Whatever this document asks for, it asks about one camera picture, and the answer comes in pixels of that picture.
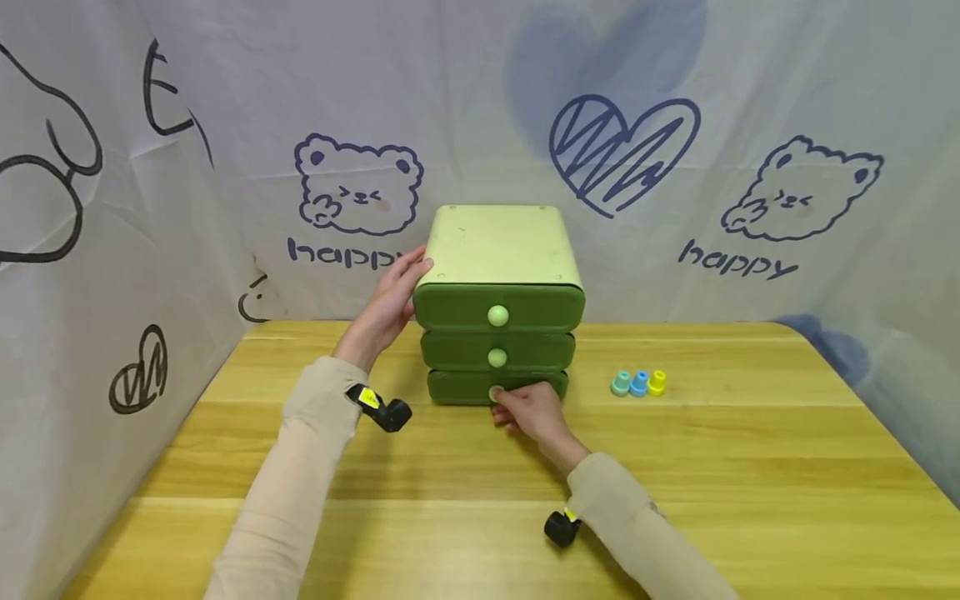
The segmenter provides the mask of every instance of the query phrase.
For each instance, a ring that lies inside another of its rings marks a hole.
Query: wrist
[[[330,356],[348,362],[369,375],[376,357],[380,354],[372,338],[362,324],[354,321],[347,327]]]
[[[590,449],[568,430],[540,442],[539,446],[540,453],[553,463],[564,479],[590,455]]]

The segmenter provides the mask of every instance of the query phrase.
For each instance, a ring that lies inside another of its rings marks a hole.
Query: hand
[[[549,383],[541,381],[512,392],[494,387],[491,397],[496,401],[491,408],[493,423],[527,434],[564,477],[589,456],[589,449],[566,425],[560,398]]]
[[[420,278],[433,267],[423,259],[425,246],[412,250],[394,262],[383,274],[371,298],[347,328],[332,356],[369,373],[373,363],[392,344],[414,315],[411,297]]]

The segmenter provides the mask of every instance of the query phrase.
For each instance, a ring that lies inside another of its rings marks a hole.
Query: drawer
[[[563,371],[575,348],[569,333],[427,331],[420,337],[423,361],[439,371]]]
[[[490,388],[498,385],[507,390],[547,381],[564,399],[568,379],[563,371],[554,372],[454,372],[431,371],[426,376],[430,397],[437,404],[486,406],[491,404]]]
[[[584,316],[576,285],[427,283],[414,292],[417,322],[435,331],[568,333]]]

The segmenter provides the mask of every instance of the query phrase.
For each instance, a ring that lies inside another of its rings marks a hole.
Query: person's left hand
[[[425,246],[398,258],[383,274],[371,298],[340,338],[332,356],[370,373],[380,352],[394,342],[414,314],[411,297],[420,278],[433,267],[423,259]]]

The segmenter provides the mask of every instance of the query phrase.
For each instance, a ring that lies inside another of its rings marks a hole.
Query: green drawer unit
[[[515,390],[541,381],[546,381],[553,386],[560,399],[566,396],[569,378],[563,371],[525,373],[431,371],[426,376],[426,387],[430,391],[430,397],[438,404],[489,406],[491,404],[490,388],[495,385],[507,390]]]
[[[573,361],[569,333],[458,333],[427,331],[420,338],[423,362],[439,371],[563,371]]]
[[[414,295],[420,325],[432,331],[566,333],[580,324],[585,303],[575,285],[430,283]]]
[[[566,394],[587,297],[553,206],[447,205],[414,291],[420,350],[439,404],[489,404],[490,387],[549,381]]]

